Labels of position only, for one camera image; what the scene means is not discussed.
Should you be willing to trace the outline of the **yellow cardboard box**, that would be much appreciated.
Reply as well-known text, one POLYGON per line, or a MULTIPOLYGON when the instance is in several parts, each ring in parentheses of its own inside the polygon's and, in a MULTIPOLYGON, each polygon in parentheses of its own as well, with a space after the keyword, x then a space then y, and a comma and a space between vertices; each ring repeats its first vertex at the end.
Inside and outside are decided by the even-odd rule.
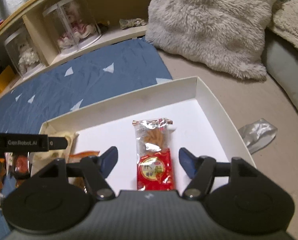
POLYGON ((5 69, 0 72, 0 94, 7 88, 15 77, 16 74, 11 66, 6 66, 5 69))

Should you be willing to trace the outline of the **grey mattress edge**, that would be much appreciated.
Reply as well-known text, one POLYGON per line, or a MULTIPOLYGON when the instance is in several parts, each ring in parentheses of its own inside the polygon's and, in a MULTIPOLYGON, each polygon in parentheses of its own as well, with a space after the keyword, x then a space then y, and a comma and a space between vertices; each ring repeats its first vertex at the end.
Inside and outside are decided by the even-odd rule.
POLYGON ((262 62, 298 111, 298 50, 267 29, 262 62))

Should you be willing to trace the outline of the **orange cracker pack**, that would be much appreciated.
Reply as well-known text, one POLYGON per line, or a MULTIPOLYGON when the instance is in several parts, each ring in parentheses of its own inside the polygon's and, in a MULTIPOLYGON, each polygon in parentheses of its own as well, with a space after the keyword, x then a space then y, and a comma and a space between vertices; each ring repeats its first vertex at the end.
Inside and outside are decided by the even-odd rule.
POLYGON ((84 182, 83 169, 86 166, 86 161, 84 159, 92 160, 93 157, 98 157, 100 154, 99 151, 84 151, 80 153, 70 154, 68 163, 69 164, 78 164, 78 171, 81 172, 80 175, 69 177, 68 182, 74 186, 79 187, 85 193, 87 192, 86 185, 84 182))

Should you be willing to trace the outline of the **pink-dress doll display case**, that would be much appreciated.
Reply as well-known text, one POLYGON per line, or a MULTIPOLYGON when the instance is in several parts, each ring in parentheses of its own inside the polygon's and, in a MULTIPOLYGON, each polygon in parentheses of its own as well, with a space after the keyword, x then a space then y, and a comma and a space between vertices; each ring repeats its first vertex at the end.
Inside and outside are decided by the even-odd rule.
POLYGON ((46 7, 42 16, 61 54, 72 54, 101 38, 87 0, 59 0, 46 7))

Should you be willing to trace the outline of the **beige textured blanket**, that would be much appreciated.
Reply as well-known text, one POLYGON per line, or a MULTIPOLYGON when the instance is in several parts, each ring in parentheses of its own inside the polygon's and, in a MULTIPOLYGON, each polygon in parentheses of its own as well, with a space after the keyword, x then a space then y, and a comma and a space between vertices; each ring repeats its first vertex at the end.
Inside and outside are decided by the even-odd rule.
POLYGON ((277 1, 268 28, 298 50, 298 0, 277 1))

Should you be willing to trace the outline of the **blue quilted triangle blanket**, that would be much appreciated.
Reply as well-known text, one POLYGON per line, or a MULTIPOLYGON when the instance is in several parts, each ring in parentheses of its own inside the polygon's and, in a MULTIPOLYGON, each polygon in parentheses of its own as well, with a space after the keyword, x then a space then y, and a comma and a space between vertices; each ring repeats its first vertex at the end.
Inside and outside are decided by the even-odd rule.
POLYGON ((0 133, 37 134, 59 115, 172 78, 144 38, 102 47, 34 77, 0 100, 0 133))

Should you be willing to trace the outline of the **wooden bedside shelf unit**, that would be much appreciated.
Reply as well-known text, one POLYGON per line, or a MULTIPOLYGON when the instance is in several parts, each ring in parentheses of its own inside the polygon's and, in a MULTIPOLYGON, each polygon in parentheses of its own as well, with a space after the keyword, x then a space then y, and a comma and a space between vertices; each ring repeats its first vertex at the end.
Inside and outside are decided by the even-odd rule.
POLYGON ((19 85, 81 55, 142 36, 150 0, 0 0, 0 62, 11 64, 0 100, 19 85))

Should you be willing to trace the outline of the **silver foil wrapper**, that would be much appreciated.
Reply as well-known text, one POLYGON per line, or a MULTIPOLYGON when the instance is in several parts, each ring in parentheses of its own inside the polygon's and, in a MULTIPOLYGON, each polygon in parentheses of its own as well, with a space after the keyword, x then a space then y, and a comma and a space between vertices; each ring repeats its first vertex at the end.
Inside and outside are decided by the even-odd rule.
POLYGON ((277 127, 261 118, 252 124, 241 127, 238 129, 238 133, 249 153, 254 154, 268 146, 275 139, 277 130, 277 127))

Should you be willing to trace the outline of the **red cracker pack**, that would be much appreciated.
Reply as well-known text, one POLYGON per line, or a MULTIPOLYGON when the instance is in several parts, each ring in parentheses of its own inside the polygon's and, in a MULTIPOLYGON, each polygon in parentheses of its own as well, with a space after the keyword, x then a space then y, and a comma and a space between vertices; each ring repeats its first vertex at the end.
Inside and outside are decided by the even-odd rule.
POLYGON ((137 148, 137 190, 175 189, 168 118, 134 120, 137 148))

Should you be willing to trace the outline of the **white-dress doll display case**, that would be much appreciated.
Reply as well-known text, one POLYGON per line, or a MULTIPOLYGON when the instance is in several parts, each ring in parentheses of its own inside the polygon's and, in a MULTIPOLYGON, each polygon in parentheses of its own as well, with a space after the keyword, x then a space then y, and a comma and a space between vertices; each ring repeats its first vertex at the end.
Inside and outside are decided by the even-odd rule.
POLYGON ((18 74, 23 79, 37 73, 45 65, 25 27, 20 27, 4 41, 4 46, 18 74))

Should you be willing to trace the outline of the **cream pastry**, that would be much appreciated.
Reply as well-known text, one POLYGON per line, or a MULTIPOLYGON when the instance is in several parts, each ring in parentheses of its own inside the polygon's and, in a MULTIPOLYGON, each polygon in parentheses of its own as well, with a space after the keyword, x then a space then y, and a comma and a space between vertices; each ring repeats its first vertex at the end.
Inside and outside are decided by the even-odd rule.
POLYGON ((65 159, 67 163, 76 137, 77 133, 68 131, 52 134, 48 138, 49 151, 33 153, 32 174, 41 170, 47 164, 58 158, 65 159))

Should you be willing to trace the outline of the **black mooncake pack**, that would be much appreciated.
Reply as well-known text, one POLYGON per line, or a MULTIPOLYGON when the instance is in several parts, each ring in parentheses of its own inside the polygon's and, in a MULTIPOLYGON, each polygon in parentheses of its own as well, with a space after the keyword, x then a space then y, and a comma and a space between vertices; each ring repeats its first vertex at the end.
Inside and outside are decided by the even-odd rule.
POLYGON ((29 152, 12 155, 11 175, 16 180, 26 180, 30 178, 31 164, 29 162, 29 152))

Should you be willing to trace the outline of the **white shallow cardboard tray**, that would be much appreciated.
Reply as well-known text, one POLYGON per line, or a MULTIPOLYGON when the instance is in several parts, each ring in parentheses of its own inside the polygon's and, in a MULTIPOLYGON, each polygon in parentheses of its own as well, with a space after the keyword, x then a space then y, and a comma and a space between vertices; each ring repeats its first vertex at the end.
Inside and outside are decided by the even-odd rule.
POLYGON ((72 152, 118 149, 118 162, 107 177, 115 193, 137 188, 138 151, 167 143, 176 189, 184 191, 189 178, 178 152, 219 162, 253 159, 221 103, 199 77, 178 79, 107 99, 44 122, 40 133, 77 134, 72 152))

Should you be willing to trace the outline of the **small grey trinket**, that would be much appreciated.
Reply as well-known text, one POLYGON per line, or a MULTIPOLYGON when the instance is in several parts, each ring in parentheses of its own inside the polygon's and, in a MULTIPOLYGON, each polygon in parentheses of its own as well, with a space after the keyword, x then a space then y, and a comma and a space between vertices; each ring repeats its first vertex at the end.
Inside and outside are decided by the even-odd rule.
POLYGON ((134 27, 145 26, 147 23, 142 18, 133 18, 133 19, 120 19, 119 24, 120 24, 120 28, 124 30, 124 29, 129 29, 134 27))

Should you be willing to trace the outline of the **white fluffy pillow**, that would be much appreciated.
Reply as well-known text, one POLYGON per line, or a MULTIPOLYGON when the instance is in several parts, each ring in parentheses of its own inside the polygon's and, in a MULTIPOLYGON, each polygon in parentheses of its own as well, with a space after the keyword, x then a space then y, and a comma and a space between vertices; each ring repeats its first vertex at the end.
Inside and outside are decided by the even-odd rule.
POLYGON ((151 0, 146 41, 235 78, 262 81, 265 29, 276 0, 151 0))

